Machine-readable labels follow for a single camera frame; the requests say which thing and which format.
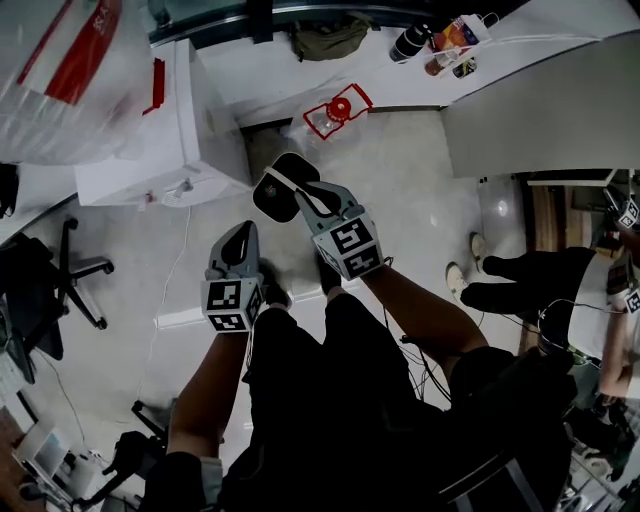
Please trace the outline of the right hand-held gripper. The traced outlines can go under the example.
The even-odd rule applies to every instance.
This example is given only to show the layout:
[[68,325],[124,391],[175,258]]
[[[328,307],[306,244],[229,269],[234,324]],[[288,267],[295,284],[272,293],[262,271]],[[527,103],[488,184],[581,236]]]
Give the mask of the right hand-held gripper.
[[360,278],[383,265],[375,224],[347,188],[307,183],[305,191],[294,192],[294,198],[319,254],[345,280]]

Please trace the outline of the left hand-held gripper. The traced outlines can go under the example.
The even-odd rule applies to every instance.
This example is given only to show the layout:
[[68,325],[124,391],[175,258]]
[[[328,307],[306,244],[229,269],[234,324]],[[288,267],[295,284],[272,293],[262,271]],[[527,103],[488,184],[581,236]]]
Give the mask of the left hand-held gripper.
[[202,314],[216,332],[251,332],[264,302],[263,275],[225,273],[259,267],[259,237],[253,221],[229,229],[214,243],[201,283]]

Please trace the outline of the black oval pad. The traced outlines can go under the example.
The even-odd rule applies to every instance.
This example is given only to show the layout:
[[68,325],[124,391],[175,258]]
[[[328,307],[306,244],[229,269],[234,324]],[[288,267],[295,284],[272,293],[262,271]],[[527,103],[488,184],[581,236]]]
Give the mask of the black oval pad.
[[298,153],[285,152],[265,168],[253,191],[254,205],[271,220],[288,223],[299,212],[295,191],[319,180],[319,171],[311,162]]

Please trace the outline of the person's right forearm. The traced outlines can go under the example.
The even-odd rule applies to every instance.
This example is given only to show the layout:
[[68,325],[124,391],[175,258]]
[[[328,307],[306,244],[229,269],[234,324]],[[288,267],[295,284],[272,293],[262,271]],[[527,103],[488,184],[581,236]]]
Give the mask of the person's right forearm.
[[463,354],[488,345],[462,309],[398,271],[383,265],[364,275],[362,281],[404,333],[441,367],[447,379]]

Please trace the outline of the person's left forearm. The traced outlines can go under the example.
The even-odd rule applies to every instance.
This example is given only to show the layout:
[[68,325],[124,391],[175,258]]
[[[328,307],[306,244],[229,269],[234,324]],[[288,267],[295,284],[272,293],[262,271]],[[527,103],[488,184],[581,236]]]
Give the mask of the person's left forearm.
[[219,456],[240,382],[249,334],[220,333],[177,398],[167,452]]

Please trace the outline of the person's left shoe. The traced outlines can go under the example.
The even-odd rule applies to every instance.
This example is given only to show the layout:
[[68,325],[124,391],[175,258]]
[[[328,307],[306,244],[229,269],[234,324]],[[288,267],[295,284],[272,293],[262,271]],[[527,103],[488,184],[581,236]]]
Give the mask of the person's left shoe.
[[291,307],[291,299],[281,284],[279,270],[266,258],[259,263],[259,272],[263,276],[262,290],[268,306],[282,306],[285,310]]

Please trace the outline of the white water dispenser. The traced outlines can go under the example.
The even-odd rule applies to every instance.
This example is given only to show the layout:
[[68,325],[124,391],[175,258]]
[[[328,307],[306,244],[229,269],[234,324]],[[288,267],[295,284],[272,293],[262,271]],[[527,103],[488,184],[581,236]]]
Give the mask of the white water dispenser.
[[124,150],[75,167],[80,204],[182,208],[249,191],[244,138],[192,43],[152,53],[164,64],[164,102]]

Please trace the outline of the olive green bag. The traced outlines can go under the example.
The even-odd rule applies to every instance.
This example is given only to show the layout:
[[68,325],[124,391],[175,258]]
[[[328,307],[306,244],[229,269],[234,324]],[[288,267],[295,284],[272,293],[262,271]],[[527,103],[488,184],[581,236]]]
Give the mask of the olive green bag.
[[291,48],[300,62],[342,59],[360,48],[372,27],[372,20],[359,13],[331,23],[296,21],[290,32]]

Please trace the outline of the black thermos bottle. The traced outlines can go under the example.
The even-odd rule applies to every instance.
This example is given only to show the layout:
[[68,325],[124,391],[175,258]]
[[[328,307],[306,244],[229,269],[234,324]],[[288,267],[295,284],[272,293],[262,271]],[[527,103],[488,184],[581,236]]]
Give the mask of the black thermos bottle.
[[389,57],[393,62],[404,63],[432,41],[433,32],[429,25],[425,21],[418,21],[399,35],[389,51]]

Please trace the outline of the black office chair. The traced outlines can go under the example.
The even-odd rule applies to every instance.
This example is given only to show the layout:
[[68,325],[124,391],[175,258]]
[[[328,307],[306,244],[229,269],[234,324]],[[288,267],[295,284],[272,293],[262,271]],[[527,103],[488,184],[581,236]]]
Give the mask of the black office chair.
[[96,329],[107,328],[76,291],[80,279],[115,270],[111,260],[98,257],[78,270],[70,266],[70,233],[78,220],[69,217],[62,226],[59,259],[38,238],[18,233],[0,246],[0,297],[6,297],[8,316],[30,352],[37,348],[55,360],[64,355],[59,320],[68,314],[70,300]]

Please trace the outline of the colourful snack packet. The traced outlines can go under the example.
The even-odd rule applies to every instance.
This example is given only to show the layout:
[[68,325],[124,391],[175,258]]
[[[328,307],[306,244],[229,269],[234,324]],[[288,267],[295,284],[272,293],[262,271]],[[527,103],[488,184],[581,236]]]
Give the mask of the colourful snack packet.
[[489,30],[480,16],[461,15],[435,33],[433,52],[436,55],[461,54],[491,41]]

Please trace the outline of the black wheeled chair base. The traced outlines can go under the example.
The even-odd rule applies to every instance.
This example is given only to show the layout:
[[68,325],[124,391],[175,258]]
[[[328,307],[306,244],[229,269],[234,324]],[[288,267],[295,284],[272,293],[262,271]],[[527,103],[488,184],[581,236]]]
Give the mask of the black wheeled chair base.
[[152,406],[136,400],[131,412],[151,431],[151,435],[147,437],[139,431],[123,433],[115,444],[111,464],[102,471],[103,476],[112,473],[114,476],[91,497],[75,499],[71,506],[73,511],[85,512],[99,504],[133,475],[146,479],[166,453],[171,407]]

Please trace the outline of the white metal locker cabinet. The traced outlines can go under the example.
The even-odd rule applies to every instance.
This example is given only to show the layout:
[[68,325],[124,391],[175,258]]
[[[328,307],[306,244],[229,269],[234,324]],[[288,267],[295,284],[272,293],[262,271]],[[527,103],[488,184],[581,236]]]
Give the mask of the white metal locker cabinet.
[[441,118],[457,177],[640,170],[640,30],[526,67]]

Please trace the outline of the black bag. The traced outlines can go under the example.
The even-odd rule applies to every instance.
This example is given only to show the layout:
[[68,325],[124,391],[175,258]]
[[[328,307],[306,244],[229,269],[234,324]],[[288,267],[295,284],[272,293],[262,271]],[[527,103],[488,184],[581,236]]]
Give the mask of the black bag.
[[14,213],[18,188],[18,166],[0,163],[0,219],[10,217]]

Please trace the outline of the white laptop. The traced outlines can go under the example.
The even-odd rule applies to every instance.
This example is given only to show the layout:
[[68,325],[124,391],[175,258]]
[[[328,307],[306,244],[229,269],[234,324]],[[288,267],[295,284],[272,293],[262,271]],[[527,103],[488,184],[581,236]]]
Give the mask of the white laptop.
[[30,464],[42,476],[52,477],[71,449],[68,437],[50,419],[38,421],[14,449],[14,458]]

